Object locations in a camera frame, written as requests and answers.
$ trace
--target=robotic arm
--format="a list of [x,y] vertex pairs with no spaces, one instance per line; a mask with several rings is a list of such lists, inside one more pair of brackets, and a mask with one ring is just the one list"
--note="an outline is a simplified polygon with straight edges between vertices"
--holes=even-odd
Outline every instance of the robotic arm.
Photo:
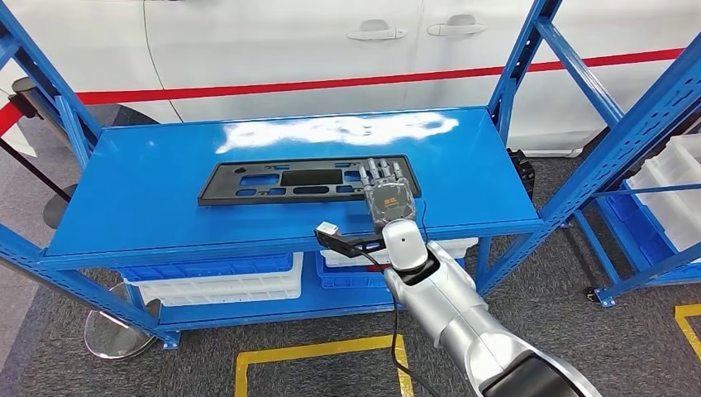
[[[389,169],[383,161],[381,164],[383,169]],[[365,196],[379,234],[350,240],[337,227],[324,222],[315,230],[317,239],[323,246],[349,257],[386,246],[391,266],[384,271],[384,279],[389,290],[421,325],[434,346],[448,353],[474,395],[600,396],[567,362],[510,333],[489,313],[470,275],[438,243],[424,243],[412,218],[416,211],[411,194],[406,200],[408,190],[401,187],[401,175],[385,171],[373,176],[373,184],[364,183]],[[399,197],[392,200],[392,192]],[[386,203],[411,208],[387,208]],[[371,242],[374,244],[369,250],[367,246]]]

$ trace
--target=robot finger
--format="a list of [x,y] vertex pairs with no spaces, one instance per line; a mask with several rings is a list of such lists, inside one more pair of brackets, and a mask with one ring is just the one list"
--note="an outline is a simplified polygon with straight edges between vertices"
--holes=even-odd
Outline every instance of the robot finger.
[[360,172],[360,181],[363,186],[370,186],[370,178],[368,178],[368,171],[365,170],[365,167],[362,165],[358,167],[358,172]]
[[370,167],[370,174],[374,180],[379,179],[379,171],[377,170],[377,165],[374,163],[373,159],[368,159],[368,166]]
[[399,167],[399,163],[397,161],[392,163],[392,167],[394,167],[394,176],[396,176],[397,179],[404,177],[404,174],[402,173],[402,169]]
[[383,177],[390,178],[392,176],[392,170],[385,159],[379,159],[379,167],[382,170]]

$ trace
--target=blue plastic crate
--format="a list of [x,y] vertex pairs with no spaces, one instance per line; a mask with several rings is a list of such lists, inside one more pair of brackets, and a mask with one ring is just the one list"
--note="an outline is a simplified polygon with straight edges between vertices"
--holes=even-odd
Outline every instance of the blue plastic crate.
[[[316,252],[314,260],[317,274],[322,279],[322,288],[386,288],[384,276],[379,271],[368,270],[366,266],[328,267],[321,252]],[[465,260],[456,260],[465,268]]]
[[[630,188],[623,182],[619,189],[629,190]],[[637,244],[636,247],[624,247],[624,249],[635,249],[641,253],[637,257],[642,258],[644,260],[643,263],[631,261],[637,271],[647,269],[679,253],[665,234],[665,229],[657,221],[655,215],[635,194],[612,195],[608,196],[606,201],[618,220],[626,228],[626,232]],[[650,284],[673,284],[695,280],[701,281],[701,263],[682,265],[656,278]]]
[[293,254],[241,256],[211,261],[187,261],[161,265],[112,267],[129,281],[151,281],[205,277],[210,275],[251,275],[292,269]]

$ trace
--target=red stripe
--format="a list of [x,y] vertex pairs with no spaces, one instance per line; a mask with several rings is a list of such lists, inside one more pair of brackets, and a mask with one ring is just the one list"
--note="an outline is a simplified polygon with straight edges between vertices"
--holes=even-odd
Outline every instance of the red stripe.
[[0,136],[5,135],[16,122],[21,118],[21,112],[15,108],[11,102],[8,102],[0,109]]
[[[655,60],[673,60],[683,48],[670,50],[657,50],[637,52],[623,55],[597,56],[584,59],[584,63],[590,67],[635,64],[651,62]],[[531,64],[529,72],[543,72],[547,70],[564,69],[559,61],[541,62]],[[202,97],[221,97],[226,95],[246,95],[249,93],[279,93],[283,91],[300,91],[306,89],[357,87],[362,85],[413,83],[417,81],[463,79],[466,77],[493,76],[502,73],[503,66],[488,68],[447,70],[441,72],[426,72],[414,74],[394,74],[386,76],[359,77],[353,79],[333,79],[317,81],[300,81],[296,83],[233,85],[227,87],[204,88],[167,88],[144,89],[135,91],[100,91],[91,93],[79,93],[80,99],[87,105],[104,103],[129,103],[162,101],[168,99],[186,99]]]

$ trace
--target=white storage box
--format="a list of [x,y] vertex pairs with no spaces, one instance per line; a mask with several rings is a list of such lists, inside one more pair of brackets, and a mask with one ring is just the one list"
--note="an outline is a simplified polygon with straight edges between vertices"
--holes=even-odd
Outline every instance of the white storage box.
[[295,299],[302,294],[303,259],[303,252],[294,253],[292,269],[277,273],[124,282],[139,287],[144,302],[160,299],[164,306]]
[[[476,238],[459,238],[456,240],[442,240],[438,241],[444,250],[448,252],[455,259],[462,259],[465,257],[465,251],[471,246],[477,244]],[[357,256],[355,258],[347,258],[338,252],[331,250],[321,251],[322,256],[326,260],[326,265],[328,267],[348,267],[348,266],[367,266],[372,265],[372,263],[364,256]],[[376,261],[380,264],[389,263],[389,254],[387,250],[380,250],[370,254]]]
[[[701,135],[674,136],[628,180],[631,189],[701,184]],[[701,241],[701,190],[637,194],[679,251]]]

